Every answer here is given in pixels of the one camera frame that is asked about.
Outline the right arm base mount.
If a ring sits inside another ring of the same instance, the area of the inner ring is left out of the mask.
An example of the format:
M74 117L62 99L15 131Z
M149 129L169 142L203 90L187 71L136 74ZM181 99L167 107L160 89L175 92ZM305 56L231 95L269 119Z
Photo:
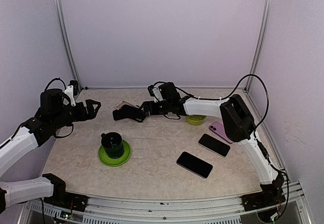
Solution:
M260 184L262 191L243 195L241 199L244 210L251 211L285 202L286 198L282 190L283 184L284 177L281 173L278 173L271 184Z

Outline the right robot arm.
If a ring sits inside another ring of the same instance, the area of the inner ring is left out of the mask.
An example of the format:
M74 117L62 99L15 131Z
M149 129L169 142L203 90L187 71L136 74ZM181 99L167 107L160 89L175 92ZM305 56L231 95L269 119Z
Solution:
M270 155L259 139L257 125L242 97L231 92L224 98L201 98L182 90L172 82L157 82L148 87L151 101L144 101L135 109L135 118L141 122L148 116L209 116L220 118L226 136L237 142L255 167L261 193L259 202L269 206L273 201L283 201L283 174L276 169Z

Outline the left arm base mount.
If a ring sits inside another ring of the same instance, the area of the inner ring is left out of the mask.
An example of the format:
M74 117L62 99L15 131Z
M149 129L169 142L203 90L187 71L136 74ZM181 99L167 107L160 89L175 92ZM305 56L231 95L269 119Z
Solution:
M52 196L44 198L45 203L72 211L85 211L88 196L67 192L65 181L51 173L43 174L42 177L48 179L54 187Z

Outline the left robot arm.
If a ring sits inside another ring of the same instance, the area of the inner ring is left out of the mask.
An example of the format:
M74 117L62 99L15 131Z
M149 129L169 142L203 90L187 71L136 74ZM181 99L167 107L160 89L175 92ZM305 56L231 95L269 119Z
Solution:
M56 133L61 128L74 127L75 122L94 119L100 107L99 101L91 99L75 102L72 86L65 90L44 90L35 116L21 123L14 134L1 143L1 174L51 137L58 139ZM15 204L38 198L66 206L71 201L70 197L66 183L50 173L30 180L1 182L1 212Z

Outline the black phone case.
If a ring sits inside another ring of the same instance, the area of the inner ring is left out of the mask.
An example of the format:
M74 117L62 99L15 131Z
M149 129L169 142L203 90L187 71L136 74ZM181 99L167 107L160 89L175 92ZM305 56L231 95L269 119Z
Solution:
M144 111L140 110L137 107L131 107L128 105L124 105L121 109L116 109L112 112L113 119L115 121L123 120L123 119L131 119L134 120L134 116L137 114L145 114Z

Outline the purple phone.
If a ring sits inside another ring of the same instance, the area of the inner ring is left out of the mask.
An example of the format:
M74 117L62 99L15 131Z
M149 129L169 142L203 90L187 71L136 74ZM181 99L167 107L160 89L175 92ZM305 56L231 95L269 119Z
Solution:
M209 125L209 129L214 132L216 135L218 135L219 137L221 137L225 142L232 144L233 141L231 141L226 133L225 133L225 129L222 123L215 121L213 122L211 125Z

